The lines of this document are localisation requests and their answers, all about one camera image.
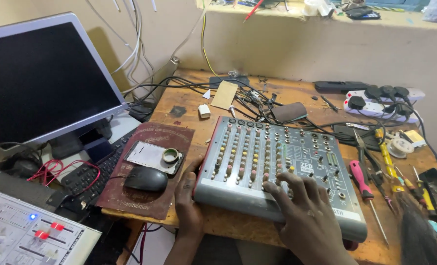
computer monitor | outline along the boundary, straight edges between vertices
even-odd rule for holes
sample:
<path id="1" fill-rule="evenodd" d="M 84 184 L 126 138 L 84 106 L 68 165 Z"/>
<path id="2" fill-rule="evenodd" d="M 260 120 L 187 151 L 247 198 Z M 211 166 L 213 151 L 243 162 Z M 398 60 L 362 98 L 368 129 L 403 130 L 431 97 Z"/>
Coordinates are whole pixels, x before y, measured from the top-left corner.
<path id="1" fill-rule="evenodd" d="M 74 13 L 0 27 L 0 143 L 44 143 L 126 108 Z"/>

pliers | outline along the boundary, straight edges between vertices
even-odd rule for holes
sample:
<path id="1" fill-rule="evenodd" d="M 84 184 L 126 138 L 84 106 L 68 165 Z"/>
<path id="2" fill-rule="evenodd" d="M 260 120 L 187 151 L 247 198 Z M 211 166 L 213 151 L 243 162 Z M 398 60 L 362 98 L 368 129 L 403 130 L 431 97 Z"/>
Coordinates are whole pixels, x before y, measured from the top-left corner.
<path id="1" fill-rule="evenodd" d="M 373 182 L 373 184 L 377 187 L 380 194 L 382 196 L 384 196 L 384 199 L 387 202 L 388 207 L 394 213 L 395 211 L 394 211 L 393 206 L 392 206 L 392 199 L 390 199 L 390 197 L 388 197 L 386 195 L 385 190 L 382 187 L 382 182 L 384 181 L 384 172 L 382 171 L 380 165 L 375 160 L 375 158 L 372 156 L 372 154 L 369 153 L 369 151 L 367 150 L 367 148 L 365 147 L 364 141 L 357 134 L 356 130 L 354 130 L 354 135 L 356 136 L 356 140 L 357 140 L 357 150 L 359 152 L 359 163 L 361 165 L 361 169 L 366 171 L 366 174 L 367 174 L 369 180 L 371 180 Z M 365 166 L 364 156 L 367 157 L 367 159 L 371 163 L 372 169 L 374 170 L 375 173 L 369 174 L 367 172 L 367 167 Z"/>

monitor stand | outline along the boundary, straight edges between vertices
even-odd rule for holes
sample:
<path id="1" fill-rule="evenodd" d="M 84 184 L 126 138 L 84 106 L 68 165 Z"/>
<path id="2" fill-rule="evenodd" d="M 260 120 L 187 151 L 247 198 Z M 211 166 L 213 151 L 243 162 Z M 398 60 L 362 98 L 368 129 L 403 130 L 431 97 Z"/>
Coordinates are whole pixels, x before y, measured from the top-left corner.
<path id="1" fill-rule="evenodd" d="M 65 159 L 84 150 L 84 145 L 81 143 L 79 137 L 92 129 L 96 129 L 98 133 L 107 140 L 112 136 L 109 122 L 105 118 L 98 120 L 50 140 L 49 144 L 52 148 L 53 159 Z"/>

pink screwdriver handle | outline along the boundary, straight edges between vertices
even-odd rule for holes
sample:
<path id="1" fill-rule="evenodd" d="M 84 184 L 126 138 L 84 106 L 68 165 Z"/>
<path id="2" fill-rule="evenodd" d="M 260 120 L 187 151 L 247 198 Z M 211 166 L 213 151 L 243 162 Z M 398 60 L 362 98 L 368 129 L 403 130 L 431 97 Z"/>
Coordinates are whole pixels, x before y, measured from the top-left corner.
<path id="1" fill-rule="evenodd" d="M 351 168 L 352 177 L 354 178 L 354 183 L 356 183 L 357 188 L 361 192 L 363 200 L 371 200 L 374 198 L 372 190 L 368 186 L 368 179 L 365 176 L 359 161 L 352 160 L 349 162 L 349 167 Z"/>

yellow screwdriver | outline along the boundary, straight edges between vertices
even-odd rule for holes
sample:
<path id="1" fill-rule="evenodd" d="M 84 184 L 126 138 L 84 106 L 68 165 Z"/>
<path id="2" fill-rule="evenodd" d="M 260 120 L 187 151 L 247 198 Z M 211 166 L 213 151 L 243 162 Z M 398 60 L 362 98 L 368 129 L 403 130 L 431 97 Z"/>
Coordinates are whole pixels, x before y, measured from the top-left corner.
<path id="1" fill-rule="evenodd" d="M 426 209 L 429 213 L 429 216 L 436 216 L 436 210 L 434 209 L 433 203 L 431 202 L 431 197 L 429 197 L 429 193 L 427 192 L 427 189 L 424 187 L 424 182 L 419 179 L 418 172 L 416 171 L 416 168 L 413 166 L 413 170 L 415 171 L 416 178 L 418 179 L 416 182 L 418 183 L 418 187 L 420 190 L 423 191 L 423 198 L 426 201 Z"/>

